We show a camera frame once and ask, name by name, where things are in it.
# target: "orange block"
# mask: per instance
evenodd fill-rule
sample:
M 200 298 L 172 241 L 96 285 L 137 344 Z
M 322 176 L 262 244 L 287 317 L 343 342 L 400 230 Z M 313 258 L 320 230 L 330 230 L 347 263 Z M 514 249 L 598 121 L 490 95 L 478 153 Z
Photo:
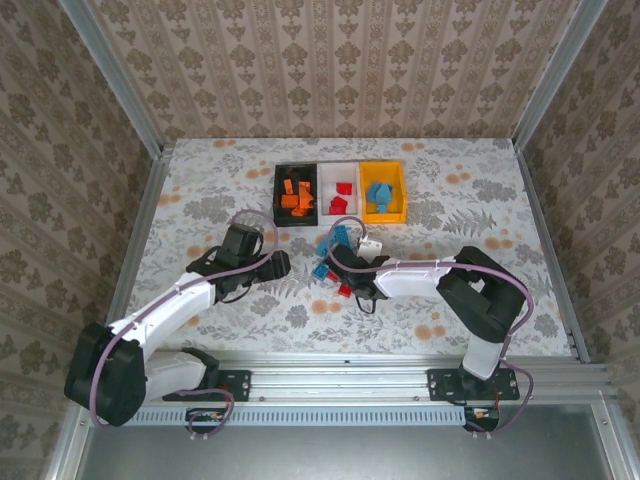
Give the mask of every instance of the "orange block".
M 298 189 L 298 197 L 300 201 L 300 208 L 313 208 L 311 202 L 313 201 L 313 197 L 309 193 L 309 190 L 302 186 L 302 182 L 300 182 L 300 188 Z
M 287 195 L 293 195 L 293 183 L 288 178 L 284 179 L 284 191 L 287 192 Z
M 298 196 L 297 195 L 283 195 L 282 201 L 280 202 L 282 208 L 295 208 L 298 206 Z
M 309 210 L 307 208 L 296 207 L 291 212 L 291 215 L 293 215 L 294 217 L 304 217 L 308 211 Z

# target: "aluminum frame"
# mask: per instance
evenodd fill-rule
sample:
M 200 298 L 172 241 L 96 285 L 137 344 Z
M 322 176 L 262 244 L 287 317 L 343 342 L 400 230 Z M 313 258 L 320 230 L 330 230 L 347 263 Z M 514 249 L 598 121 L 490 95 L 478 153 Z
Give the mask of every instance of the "aluminum frame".
M 310 406 L 333 406 L 345 411 L 353 411 L 354 407 L 366 411 L 375 406 L 406 409 L 447 406 L 446 402 L 430 400 L 426 371 L 457 367 L 461 361 L 455 356 L 420 355 L 211 354 L 221 360 L 222 368 L 253 372 L 249 405 L 265 410 L 287 407 L 290 411 Z M 584 364 L 567 357 L 513 357 L 510 361 L 534 376 L 536 388 L 532 405 L 590 405 L 614 478 L 639 478 L 638 458 L 615 403 L 615 392 L 604 365 Z M 518 375 L 518 381 L 521 390 L 526 390 L 526 377 Z M 211 402 L 175 402 L 171 405 L 220 406 Z M 148 402 L 141 410 L 151 411 L 158 406 L 166 407 L 167 404 Z M 71 407 L 54 452 L 48 480 L 75 478 L 90 428 L 86 410 Z
M 168 173 L 172 149 L 165 149 L 153 167 L 143 204 L 141 204 L 125 265 L 118 280 L 110 318 L 124 315 L 137 268 L 151 227 L 155 205 Z M 615 403 L 606 366 L 589 362 L 584 339 L 569 301 L 551 239 L 546 230 L 542 210 L 521 152 L 518 162 L 531 201 L 536 226 L 552 277 L 559 307 L 569 323 L 579 353 L 580 363 L 573 357 L 510 357 L 515 365 L 525 368 L 535 379 L 532 405 L 587 404 L 592 407 L 598 433 L 606 453 L 609 468 L 616 480 L 638 479 L 640 463 L 629 436 L 620 408 Z M 429 368 L 456 368 L 461 357 L 386 354 L 313 354 L 211 352 L 225 369 L 248 369 L 252 374 L 250 403 L 254 406 L 309 407 L 336 406 L 363 408 L 372 406 L 416 407 L 444 406 L 446 402 L 431 402 L 426 385 Z M 521 391 L 528 380 L 517 375 Z M 187 404 L 174 403 L 174 406 Z M 207 402 L 189 403 L 189 407 L 211 407 Z M 166 406 L 149 402 L 142 407 Z M 88 412 L 71 406 L 65 419 L 47 480 L 71 480 L 80 465 L 86 439 L 91 428 Z
M 144 105 L 144 97 L 129 81 L 125 69 L 113 54 L 112 47 L 100 29 L 100 24 L 88 3 L 78 0 L 60 0 L 60 4 L 100 68 L 149 155 L 151 158 L 158 158 L 162 151 L 162 133 L 151 119 Z
M 123 427 L 177 426 L 184 427 L 191 407 L 145 407 Z M 394 406 L 304 406 L 265 407 L 256 403 L 236 406 L 227 426 L 242 427 L 362 427 L 362 426 L 463 426 L 464 407 L 416 405 L 411 408 Z M 211 425 L 194 419 L 193 426 Z
M 553 97 L 562 85 L 593 26 L 598 21 L 606 0 L 584 0 L 578 4 L 569 26 L 565 30 L 549 65 L 529 99 L 512 138 L 517 148 L 524 150 L 536 127 L 549 108 Z

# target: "yellow bin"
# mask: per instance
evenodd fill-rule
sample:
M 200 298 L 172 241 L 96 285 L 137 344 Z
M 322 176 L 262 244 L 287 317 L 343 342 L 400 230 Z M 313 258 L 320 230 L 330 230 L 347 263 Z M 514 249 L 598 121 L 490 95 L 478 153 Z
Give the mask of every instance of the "yellow bin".
M 377 213 L 377 205 L 367 202 L 367 191 L 373 182 L 393 186 L 387 213 Z M 407 191 L 400 162 L 360 162 L 360 195 L 364 223 L 405 223 L 407 221 Z

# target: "black mounting plate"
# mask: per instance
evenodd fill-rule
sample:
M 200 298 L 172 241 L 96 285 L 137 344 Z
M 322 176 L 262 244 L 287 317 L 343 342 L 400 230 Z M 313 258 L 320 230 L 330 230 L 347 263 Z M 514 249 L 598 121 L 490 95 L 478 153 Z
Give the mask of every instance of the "black mounting plate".
M 220 370 L 215 388 L 221 388 L 233 395 L 236 403 L 248 402 L 251 393 L 251 370 Z M 224 402 L 226 397 L 220 393 L 209 395 L 165 395 L 165 402 Z
M 500 400 L 520 399 L 516 374 L 510 368 L 498 368 L 493 376 L 485 382 L 484 388 L 478 389 L 475 394 L 465 391 L 462 387 L 458 368 L 427 370 L 427 386 L 429 387 L 429 398 L 432 401 L 495 401 L 496 391 L 500 395 Z

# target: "patterned tablecloth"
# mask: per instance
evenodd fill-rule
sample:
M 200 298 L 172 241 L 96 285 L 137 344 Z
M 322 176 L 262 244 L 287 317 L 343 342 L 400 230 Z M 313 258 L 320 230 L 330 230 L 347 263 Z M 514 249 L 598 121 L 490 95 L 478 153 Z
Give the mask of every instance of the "patterned tablecloth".
M 515 336 L 517 355 L 570 355 L 567 337 L 524 191 L 506 139 L 194 139 L 179 141 L 155 213 L 129 305 L 164 291 L 184 267 L 218 245 L 242 208 L 270 211 L 274 165 L 297 161 L 398 159 L 404 164 L 406 225 L 372 226 L 384 254 L 434 259 L 475 245 L 531 290 L 532 320 Z M 247 219 L 250 224 L 256 218 Z M 404 297 L 360 312 L 335 284 L 311 276 L 328 227 L 280 229 L 291 273 L 256 285 L 240 302 L 189 320 L 165 344 L 178 349 L 462 354 L 467 333 L 441 299 Z M 266 248 L 273 234 L 265 234 Z

